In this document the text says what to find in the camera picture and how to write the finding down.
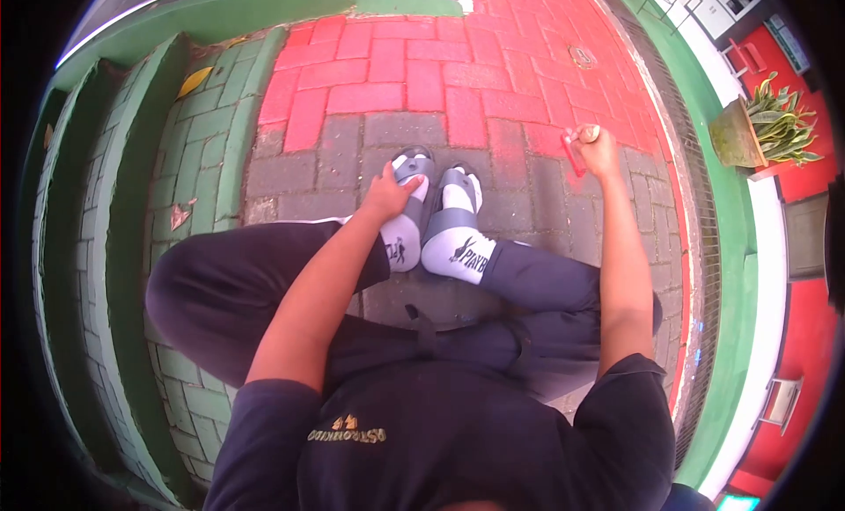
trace snake plant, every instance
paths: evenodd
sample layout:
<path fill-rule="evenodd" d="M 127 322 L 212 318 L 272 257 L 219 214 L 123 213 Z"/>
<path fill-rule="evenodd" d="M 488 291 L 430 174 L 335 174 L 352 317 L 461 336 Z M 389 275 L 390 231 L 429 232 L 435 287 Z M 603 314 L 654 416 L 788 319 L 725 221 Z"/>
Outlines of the snake plant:
<path fill-rule="evenodd" d="M 763 156 L 770 161 L 792 159 L 798 165 L 817 161 L 823 155 L 804 150 L 815 139 L 812 125 L 807 118 L 815 111 L 806 111 L 797 107 L 801 100 L 800 92 L 789 93 L 789 87 L 781 88 L 777 94 L 772 90 L 772 79 L 777 72 L 754 89 L 754 98 L 745 101 L 745 110 L 754 125 L 754 133 Z"/>

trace red brick pavement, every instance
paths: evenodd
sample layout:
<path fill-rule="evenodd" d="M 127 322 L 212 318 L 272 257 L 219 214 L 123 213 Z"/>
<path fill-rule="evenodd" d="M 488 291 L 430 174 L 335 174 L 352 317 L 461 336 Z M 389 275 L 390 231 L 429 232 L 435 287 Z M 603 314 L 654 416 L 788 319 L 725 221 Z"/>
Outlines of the red brick pavement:
<path fill-rule="evenodd" d="M 502 151 L 522 131 L 530 153 L 560 157 L 564 128 L 597 122 L 660 156 L 645 84 L 593 0 L 473 1 L 465 18 L 335 16 L 293 27 L 259 125 L 286 122 L 291 152 L 316 146 L 327 113 L 434 111 L 446 115 L 450 146 Z M 573 48 L 592 68 L 574 62 Z M 494 154 L 501 176 L 524 175 L 509 159 L 521 153 Z"/>

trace black pants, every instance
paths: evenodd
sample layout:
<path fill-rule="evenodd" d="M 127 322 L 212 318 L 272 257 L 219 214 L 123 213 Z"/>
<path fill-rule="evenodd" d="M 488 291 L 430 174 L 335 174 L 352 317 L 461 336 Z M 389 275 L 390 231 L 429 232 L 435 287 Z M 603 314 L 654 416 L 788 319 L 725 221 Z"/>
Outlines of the black pants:
<path fill-rule="evenodd" d="M 339 228 L 334 221 L 270 223 L 192 236 L 155 264 L 148 314 L 174 348 L 240 387 L 281 298 Z M 379 238 L 356 292 L 389 276 Z M 554 400 L 596 378 L 598 280 L 591 265 L 499 242 L 480 285 L 534 314 L 430 333 L 425 348 L 417 331 L 346 315 L 329 350 L 327 391 L 364 371 L 435 358 L 501 371 L 539 400 Z M 662 317 L 656 295 L 654 305 L 656 333 Z"/>

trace hand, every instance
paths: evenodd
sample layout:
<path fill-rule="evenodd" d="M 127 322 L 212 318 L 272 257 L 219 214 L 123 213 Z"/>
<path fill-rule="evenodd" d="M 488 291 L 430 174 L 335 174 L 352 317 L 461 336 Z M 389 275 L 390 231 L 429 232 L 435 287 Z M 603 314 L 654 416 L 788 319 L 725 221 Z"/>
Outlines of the hand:
<path fill-rule="evenodd" d="M 372 215 L 381 224 L 396 218 L 405 209 L 411 192 L 423 183 L 423 176 L 415 176 L 405 185 L 399 186 L 393 176 L 393 165 L 387 161 L 381 176 L 375 176 L 359 212 Z"/>
<path fill-rule="evenodd" d="M 616 138 L 604 128 L 599 128 L 598 136 L 595 136 L 595 128 L 598 126 L 594 124 L 578 125 L 572 147 L 580 152 L 590 173 L 598 180 L 604 180 L 619 174 Z"/>

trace potted plant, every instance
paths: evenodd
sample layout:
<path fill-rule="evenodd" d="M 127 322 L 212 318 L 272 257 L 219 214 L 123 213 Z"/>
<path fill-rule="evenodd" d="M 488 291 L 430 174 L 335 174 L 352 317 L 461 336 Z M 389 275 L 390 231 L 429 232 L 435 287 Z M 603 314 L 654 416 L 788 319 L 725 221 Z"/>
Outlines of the potted plant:
<path fill-rule="evenodd" d="M 769 75 L 754 89 L 754 98 L 738 97 L 710 123 L 710 138 L 719 162 L 724 166 L 768 166 L 769 161 L 794 161 L 801 166 L 823 158 L 804 150 L 815 139 L 813 125 L 806 119 L 814 111 L 798 108 L 801 94 L 789 87 L 772 91 Z"/>

